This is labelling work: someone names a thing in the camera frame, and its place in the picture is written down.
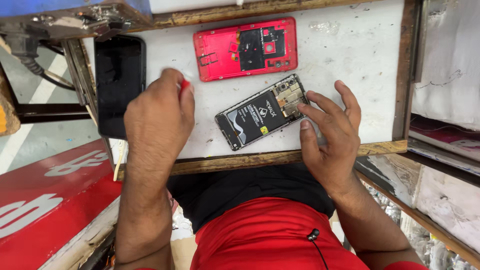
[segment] workbench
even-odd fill
[[[233,152],[214,121],[217,113],[293,73],[300,76],[306,91],[322,93],[340,106],[343,104],[334,81],[341,79],[352,89],[362,108],[359,156],[406,151],[413,57],[410,52],[416,23],[414,1],[383,0],[304,11],[327,3],[312,0],[295,8],[285,2],[245,4],[241,11],[229,6],[191,11],[189,15],[172,13],[168,19],[154,15],[159,29],[136,29],[130,34],[147,45],[147,84],[156,80],[163,68],[173,67],[195,86],[195,127],[172,174],[300,162],[299,122]],[[281,13],[291,10],[299,11]],[[250,17],[262,11],[275,14]],[[245,18],[223,20],[235,12]],[[297,24],[296,70],[207,83],[199,80],[192,42],[195,32],[288,16],[294,17]],[[94,82],[93,38],[84,38],[83,44],[89,79]]]

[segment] earbud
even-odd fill
[[[313,229],[312,232],[307,235],[307,239],[310,242],[313,242],[314,240],[317,239],[317,236],[320,234],[320,231],[318,229]]]
[[[318,253],[320,253],[320,257],[322,257],[322,261],[324,261],[325,268],[328,270],[328,266],[327,266],[327,263],[325,262],[324,256],[322,255],[320,249],[317,247],[317,244],[315,244],[315,240],[317,239],[317,236],[319,234],[320,234],[320,231],[318,229],[313,229],[312,232],[309,235],[307,235],[307,239],[308,241],[312,242],[315,245],[315,247],[318,250]]]

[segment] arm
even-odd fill
[[[333,199],[345,236],[370,269],[383,269],[397,261],[421,264],[400,228],[352,173],[360,146],[360,106],[343,82],[336,81],[335,89],[342,97],[345,111],[312,91],[307,92],[308,99],[323,111],[299,104],[300,112],[317,123],[327,139],[327,145],[318,146],[312,124],[303,120],[300,123],[303,161]]]
[[[166,69],[127,107],[127,175],[120,197],[115,269],[170,269],[172,212],[167,179],[194,125],[193,87]]]

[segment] smartphone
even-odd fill
[[[263,89],[215,116],[215,122],[233,151],[305,117],[299,103],[309,104],[298,75]]]
[[[193,44],[203,82],[298,66],[293,17],[197,32]]]
[[[123,115],[130,101],[145,89],[145,42],[138,37],[114,36],[95,42],[98,133],[126,139]]]

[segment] red shirt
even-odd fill
[[[198,245],[191,270],[215,269],[325,269],[315,240],[331,270],[368,267],[343,248],[326,215],[300,202],[263,197],[238,205],[207,223],[195,236]],[[391,264],[386,270],[425,270],[410,262]]]

